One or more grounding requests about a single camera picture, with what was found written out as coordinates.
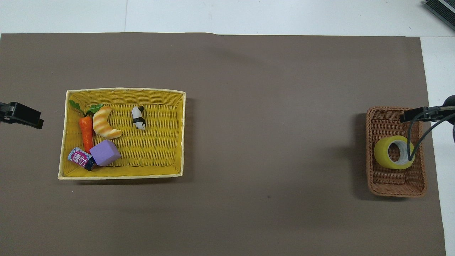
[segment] toy carrot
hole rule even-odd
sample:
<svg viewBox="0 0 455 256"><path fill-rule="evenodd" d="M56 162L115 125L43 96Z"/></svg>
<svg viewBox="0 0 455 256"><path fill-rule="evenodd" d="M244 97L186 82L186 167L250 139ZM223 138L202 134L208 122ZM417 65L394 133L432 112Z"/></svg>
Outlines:
<svg viewBox="0 0 455 256"><path fill-rule="evenodd" d="M96 113L103 106L103 104L92 105L86 113L82 111L79 103L70 100L70 105L73 108L79 110L84 115L83 118L79 119L79 128L81 128L82 132L82 142L84 143L84 150L85 152L90 153L90 149L93 148L93 125L91 117L88 116L88 114Z"/></svg>

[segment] yellow basket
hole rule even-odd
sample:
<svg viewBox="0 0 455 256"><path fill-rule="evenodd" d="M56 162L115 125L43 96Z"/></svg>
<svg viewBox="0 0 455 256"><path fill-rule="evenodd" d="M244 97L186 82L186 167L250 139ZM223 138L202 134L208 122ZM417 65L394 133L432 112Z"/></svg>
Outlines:
<svg viewBox="0 0 455 256"><path fill-rule="evenodd" d="M122 131L111 141L121 157L106 167L88 171L67 159L70 151L83 149L79 119L83 115L68 101L86 111L91 105L112 107L108 122ZM186 94L181 91L148 88L100 88L66 92L65 125L61 144L58 179L138 179L183 175L183 132ZM131 110L144 106L146 129L136 129ZM105 140L93 134L93 145Z"/></svg>

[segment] green leaf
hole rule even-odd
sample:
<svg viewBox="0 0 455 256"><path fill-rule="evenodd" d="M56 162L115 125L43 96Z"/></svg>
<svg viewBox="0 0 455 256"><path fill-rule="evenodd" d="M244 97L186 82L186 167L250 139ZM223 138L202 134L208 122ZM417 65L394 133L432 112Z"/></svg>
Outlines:
<svg viewBox="0 0 455 256"><path fill-rule="evenodd" d="M92 105L87 112L96 113L100 108L103 107L103 104Z"/></svg>
<svg viewBox="0 0 455 256"><path fill-rule="evenodd" d="M70 105L75 109L82 110L81 107L79 106L79 103L76 103L73 100L70 100Z"/></svg>

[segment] brown basket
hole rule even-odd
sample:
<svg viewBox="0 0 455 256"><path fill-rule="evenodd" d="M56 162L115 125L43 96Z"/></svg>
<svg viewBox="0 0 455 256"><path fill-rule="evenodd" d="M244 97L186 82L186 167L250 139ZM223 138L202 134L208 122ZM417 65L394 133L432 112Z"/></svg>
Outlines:
<svg viewBox="0 0 455 256"><path fill-rule="evenodd" d="M404 170L382 167L374 159L374 146L385 137L401 135L408 137L409 122L401 123L399 116L410 108L374 107L367 112L366 149L367 180L373 194L383 196L420 197L427 190L425 163L422 145L417 150L412 165ZM414 123L411 130L411 142L417 143L422 136L422 122ZM389 155L398 159L398 148L390 147Z"/></svg>

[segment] basket rim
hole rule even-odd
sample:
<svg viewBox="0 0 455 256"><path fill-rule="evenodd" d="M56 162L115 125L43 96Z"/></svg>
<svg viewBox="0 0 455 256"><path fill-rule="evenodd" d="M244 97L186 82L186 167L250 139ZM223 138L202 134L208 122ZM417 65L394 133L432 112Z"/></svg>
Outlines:
<svg viewBox="0 0 455 256"><path fill-rule="evenodd" d="M178 174L162 174L162 175L139 175L139 176L103 176L103 177L66 177L63 175L63 153L64 153L64 143L65 143L65 138L66 138L66 125L67 125L67 114L66 110L68 109L69 105L69 99L70 95L76 92L96 92L96 91L120 91L120 92L125 92L125 91L137 91L137 92L142 92L142 91L155 91L155 92L173 92L173 93L179 93L183 95L183 110L182 110L182 139L181 139L181 147L182 147L182 159L181 161L181 167L180 167L180 173ZM184 162L184 139L185 139L185 110L186 110L186 102L187 102L187 93L183 91L178 91L178 90L171 90L171 89L154 89L154 88L128 88L128 87L111 87L111 88L93 88L93 89L78 89L78 90L67 90L66 91L66 97L65 97L65 119L63 123L63 135L62 135L62 140L61 140L61 149L60 149L60 164L59 164L59 170L58 170L58 176L57 178L60 180L65 180L65 179L71 179L71 180L97 180L97 179L147 179L147 178L171 178L171 177L179 177L183 175L183 162Z"/></svg>
<svg viewBox="0 0 455 256"><path fill-rule="evenodd" d="M395 194L395 193L383 193L380 191L376 191L373 186L373 149L371 145L371 134L372 134L372 127L371 127L371 120L372 120L372 113L375 110L391 110L391 111L405 111L410 110L411 108L405 107L387 107L387 106L378 106L378 107L371 107L368 109L366 113L366 172L367 172L367 182L369 190L375 195L381 196L398 196L398 197L421 197L426 194L428 189L427 179L426 179L426 171L425 171L425 160L423 157L423 145L420 145L418 152L419 152L419 159L422 165L422 174L424 178L424 188L419 194ZM416 125L418 126L418 133L419 137L422 136L422 122L417 122Z"/></svg>

